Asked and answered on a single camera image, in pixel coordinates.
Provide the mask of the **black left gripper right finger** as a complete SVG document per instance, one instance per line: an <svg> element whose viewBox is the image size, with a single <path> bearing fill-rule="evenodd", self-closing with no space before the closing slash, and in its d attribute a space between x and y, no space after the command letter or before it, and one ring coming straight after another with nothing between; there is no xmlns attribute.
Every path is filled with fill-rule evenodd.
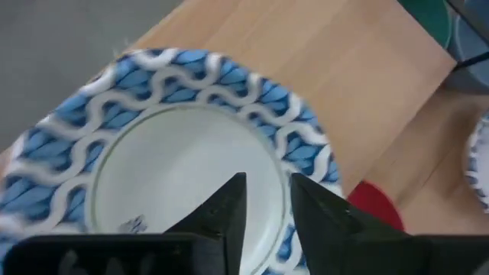
<svg viewBox="0 0 489 275"><path fill-rule="evenodd" d="M403 232L301 173L291 175L290 195L311 275L409 275Z"/></svg>

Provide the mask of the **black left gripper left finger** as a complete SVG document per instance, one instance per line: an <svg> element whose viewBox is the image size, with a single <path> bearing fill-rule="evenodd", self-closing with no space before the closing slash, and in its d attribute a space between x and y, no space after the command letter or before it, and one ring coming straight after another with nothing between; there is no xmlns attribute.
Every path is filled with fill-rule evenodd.
<svg viewBox="0 0 489 275"><path fill-rule="evenodd" d="M164 275L239 275L247 216L247 178L236 173L165 233L183 238Z"/></svg>

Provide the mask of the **red plastic bowl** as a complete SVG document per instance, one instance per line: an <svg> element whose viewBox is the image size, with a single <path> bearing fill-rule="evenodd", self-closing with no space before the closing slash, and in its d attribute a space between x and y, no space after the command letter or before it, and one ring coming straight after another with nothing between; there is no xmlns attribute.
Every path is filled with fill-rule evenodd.
<svg viewBox="0 0 489 275"><path fill-rule="evenodd" d="M379 218L393 228L404 231L399 212L386 194L374 184L361 181L347 196L347 200L360 210Z"/></svg>

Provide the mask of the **green plastic bowl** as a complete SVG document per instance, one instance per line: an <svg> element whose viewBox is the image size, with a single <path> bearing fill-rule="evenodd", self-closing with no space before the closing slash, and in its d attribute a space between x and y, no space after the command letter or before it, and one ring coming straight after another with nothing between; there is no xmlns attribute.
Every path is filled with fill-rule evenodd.
<svg viewBox="0 0 489 275"><path fill-rule="evenodd" d="M423 29L447 49L452 37L452 15L445 0L397 0Z"/></svg>

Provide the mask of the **wooden shelf board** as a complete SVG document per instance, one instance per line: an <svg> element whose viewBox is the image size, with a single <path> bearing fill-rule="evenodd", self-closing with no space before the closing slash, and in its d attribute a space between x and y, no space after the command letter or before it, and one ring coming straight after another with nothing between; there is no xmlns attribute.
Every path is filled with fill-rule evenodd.
<svg viewBox="0 0 489 275"><path fill-rule="evenodd" d="M397 0L184 0L136 43L224 53L301 95L349 193L455 66Z"/></svg>

